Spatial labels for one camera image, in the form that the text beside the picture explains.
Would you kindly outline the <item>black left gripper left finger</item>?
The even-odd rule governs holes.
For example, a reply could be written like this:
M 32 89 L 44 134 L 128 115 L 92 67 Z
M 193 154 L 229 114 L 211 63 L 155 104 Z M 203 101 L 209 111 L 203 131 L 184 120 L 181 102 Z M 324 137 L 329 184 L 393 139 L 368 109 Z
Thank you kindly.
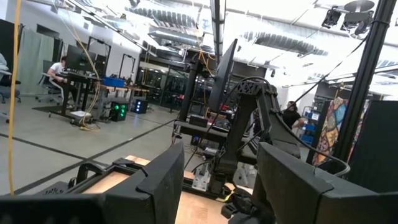
M 106 224 L 174 224 L 183 185 L 183 143 L 174 144 L 105 194 Z

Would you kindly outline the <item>grey office chair with jacket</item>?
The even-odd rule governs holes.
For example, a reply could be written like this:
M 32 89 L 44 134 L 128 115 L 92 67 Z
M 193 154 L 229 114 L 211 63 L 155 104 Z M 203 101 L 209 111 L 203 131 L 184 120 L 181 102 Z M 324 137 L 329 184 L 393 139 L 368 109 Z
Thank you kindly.
M 0 53 L 0 102 L 5 103 L 6 98 L 11 96 L 12 73 L 10 72 L 7 61 Z

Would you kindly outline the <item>metal shelf with blue bins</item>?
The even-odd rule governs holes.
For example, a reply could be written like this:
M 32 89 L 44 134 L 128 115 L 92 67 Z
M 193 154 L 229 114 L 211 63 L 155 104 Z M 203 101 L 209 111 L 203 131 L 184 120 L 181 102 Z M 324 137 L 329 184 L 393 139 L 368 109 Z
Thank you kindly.
M 317 107 L 305 106 L 302 111 L 302 119 L 304 120 L 304 125 L 299 128 L 298 135 L 303 142 L 311 145 L 315 138 L 320 112 Z

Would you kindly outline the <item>colourful patterned fabric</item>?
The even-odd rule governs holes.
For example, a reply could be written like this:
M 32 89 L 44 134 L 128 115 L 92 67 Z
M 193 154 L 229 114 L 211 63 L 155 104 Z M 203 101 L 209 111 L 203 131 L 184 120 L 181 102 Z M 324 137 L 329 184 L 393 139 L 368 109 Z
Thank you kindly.
M 368 109 L 369 103 L 370 103 L 369 100 L 365 101 L 364 108 L 360 116 L 359 124 L 354 136 L 354 140 L 351 149 L 349 151 L 348 161 L 351 159 L 351 155 L 354 151 L 356 141 L 358 140 L 364 115 Z M 334 147 L 336 146 L 338 140 L 339 131 L 343 122 L 347 105 L 348 105 L 348 100 L 342 99 L 340 97 L 335 98 L 328 104 L 328 111 L 326 114 L 325 122 L 323 123 L 321 129 L 321 135 L 316 148 L 317 150 L 324 152 L 326 154 L 333 153 Z M 326 158 L 325 156 L 315 153 L 315 155 L 312 158 L 312 164 L 320 165 L 321 163 L 326 162 L 327 160 L 328 158 Z

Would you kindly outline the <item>small black desk box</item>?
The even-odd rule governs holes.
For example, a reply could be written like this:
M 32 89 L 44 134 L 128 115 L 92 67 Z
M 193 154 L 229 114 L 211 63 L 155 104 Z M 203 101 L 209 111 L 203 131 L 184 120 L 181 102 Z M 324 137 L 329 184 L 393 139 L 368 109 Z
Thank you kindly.
M 189 123 L 195 126 L 206 128 L 208 126 L 208 119 L 202 116 L 192 114 L 189 117 Z

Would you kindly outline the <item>person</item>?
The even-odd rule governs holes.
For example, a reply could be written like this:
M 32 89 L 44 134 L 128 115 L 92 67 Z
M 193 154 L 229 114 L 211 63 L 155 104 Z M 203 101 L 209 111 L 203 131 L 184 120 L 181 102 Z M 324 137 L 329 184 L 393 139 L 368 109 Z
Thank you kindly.
M 66 66 L 67 57 L 63 56 L 59 62 L 54 63 L 50 66 L 47 71 L 47 75 L 49 76 L 49 81 L 51 84 L 59 87 L 64 92 L 63 87 L 67 84 L 68 79 L 65 77 L 61 77 L 60 74 Z
M 287 103 L 287 108 L 284 110 L 282 118 L 290 129 L 301 128 L 305 124 L 298 113 L 298 108 L 294 101 L 289 101 Z

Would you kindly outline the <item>computer with green lights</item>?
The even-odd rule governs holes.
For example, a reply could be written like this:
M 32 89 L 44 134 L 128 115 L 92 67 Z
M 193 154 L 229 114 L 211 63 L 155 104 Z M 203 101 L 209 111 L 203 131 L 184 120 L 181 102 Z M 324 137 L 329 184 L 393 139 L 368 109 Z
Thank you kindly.
M 112 101 L 109 118 L 111 121 L 118 122 L 126 119 L 127 103 L 119 103 Z

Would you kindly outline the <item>black screen panel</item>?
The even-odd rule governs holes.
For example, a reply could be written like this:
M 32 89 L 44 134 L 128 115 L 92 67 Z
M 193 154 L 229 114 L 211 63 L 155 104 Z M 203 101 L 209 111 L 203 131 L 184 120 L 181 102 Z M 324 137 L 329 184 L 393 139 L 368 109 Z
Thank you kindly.
M 348 181 L 377 193 L 398 192 L 398 101 L 372 101 L 350 159 Z

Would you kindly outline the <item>wooden workbench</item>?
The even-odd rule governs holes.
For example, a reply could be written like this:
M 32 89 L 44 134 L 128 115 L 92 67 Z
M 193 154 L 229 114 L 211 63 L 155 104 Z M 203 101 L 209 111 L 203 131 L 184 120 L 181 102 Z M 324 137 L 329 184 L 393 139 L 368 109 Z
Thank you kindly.
M 140 93 L 142 97 L 146 96 L 148 90 L 145 90 L 138 86 L 125 86 L 125 87 L 115 87 L 101 84 L 99 88 L 99 97 L 97 101 L 97 114 L 95 119 L 102 121 L 104 115 L 106 114 L 108 103 L 113 100 L 127 103 L 127 111 L 130 112 L 133 107 L 134 94 Z

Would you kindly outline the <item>blue plastic bin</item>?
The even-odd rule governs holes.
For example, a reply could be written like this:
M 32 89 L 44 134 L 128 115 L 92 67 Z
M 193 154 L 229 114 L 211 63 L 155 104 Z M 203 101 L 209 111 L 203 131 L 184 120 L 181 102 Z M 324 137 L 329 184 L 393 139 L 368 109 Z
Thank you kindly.
M 113 77 L 104 77 L 101 81 L 103 85 L 123 88 L 125 86 L 125 81 L 120 78 L 113 78 Z

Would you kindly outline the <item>black standing desk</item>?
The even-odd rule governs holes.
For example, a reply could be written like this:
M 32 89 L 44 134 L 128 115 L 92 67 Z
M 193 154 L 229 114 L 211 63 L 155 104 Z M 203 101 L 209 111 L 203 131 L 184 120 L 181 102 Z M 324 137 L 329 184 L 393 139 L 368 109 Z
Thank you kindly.
M 67 79 L 65 87 L 59 86 L 58 83 L 54 83 L 53 78 L 51 76 L 49 77 L 50 83 L 52 85 L 54 85 L 55 87 L 58 87 L 61 90 L 61 94 L 63 97 L 63 103 L 61 104 L 61 108 L 59 110 L 50 110 L 49 116 L 56 114 L 56 115 L 59 115 L 59 116 L 65 117 L 65 118 L 77 120 L 77 118 L 76 118 L 77 115 L 67 113 L 68 95 L 70 93 L 71 82 L 76 82 L 79 84 L 83 83 L 86 85 L 86 88 L 84 90 L 83 103 L 81 105 L 81 110 L 83 112 L 83 116 L 81 118 L 85 119 L 89 115 L 92 108 L 94 107 L 97 97 L 99 97 L 101 79 L 98 77 L 89 77 L 87 75 L 81 75 L 79 73 L 74 73 L 74 72 L 63 72 L 61 74 L 61 76 L 62 75 L 66 76 L 66 79 Z M 88 109 L 86 109 L 89 87 L 92 83 L 96 84 L 96 93 L 95 93 L 94 100 L 92 101 L 92 104 L 88 107 Z

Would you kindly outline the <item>black desktop monitor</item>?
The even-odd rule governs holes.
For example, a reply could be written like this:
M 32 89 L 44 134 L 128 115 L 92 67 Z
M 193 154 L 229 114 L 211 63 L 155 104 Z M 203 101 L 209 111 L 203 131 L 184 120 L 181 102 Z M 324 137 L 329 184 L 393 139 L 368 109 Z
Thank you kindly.
M 93 67 L 90 60 L 94 63 L 96 54 L 93 52 L 85 52 L 79 47 L 72 45 L 68 46 L 67 58 L 66 58 L 66 68 L 74 69 L 84 72 L 92 72 Z

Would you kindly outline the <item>pale green curtain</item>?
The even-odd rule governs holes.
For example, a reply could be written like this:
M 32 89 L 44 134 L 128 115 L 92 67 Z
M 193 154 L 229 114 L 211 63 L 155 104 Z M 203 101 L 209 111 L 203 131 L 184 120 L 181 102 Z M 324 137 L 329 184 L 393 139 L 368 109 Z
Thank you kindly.
M 33 96 L 43 93 L 38 86 L 42 78 L 43 61 L 52 60 L 54 39 L 24 29 L 21 35 L 18 54 L 17 80 L 21 82 L 18 89 L 22 95 Z

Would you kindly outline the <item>black partition panel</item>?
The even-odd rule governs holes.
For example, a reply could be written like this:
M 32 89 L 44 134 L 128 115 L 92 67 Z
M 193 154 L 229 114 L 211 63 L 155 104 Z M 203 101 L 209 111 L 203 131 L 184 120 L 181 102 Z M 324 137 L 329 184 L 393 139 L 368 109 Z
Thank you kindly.
M 12 73 L 14 65 L 14 24 L 0 19 L 0 70 Z

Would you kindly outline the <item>black upright rig post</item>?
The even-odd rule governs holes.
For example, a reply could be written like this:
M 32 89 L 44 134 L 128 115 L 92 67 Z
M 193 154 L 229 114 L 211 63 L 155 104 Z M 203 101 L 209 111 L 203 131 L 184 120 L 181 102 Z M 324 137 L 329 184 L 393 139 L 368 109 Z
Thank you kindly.
M 359 119 L 373 79 L 374 70 L 384 45 L 385 37 L 397 0 L 379 0 L 374 22 L 369 30 L 359 63 L 345 117 L 338 135 L 334 156 L 347 161 Z

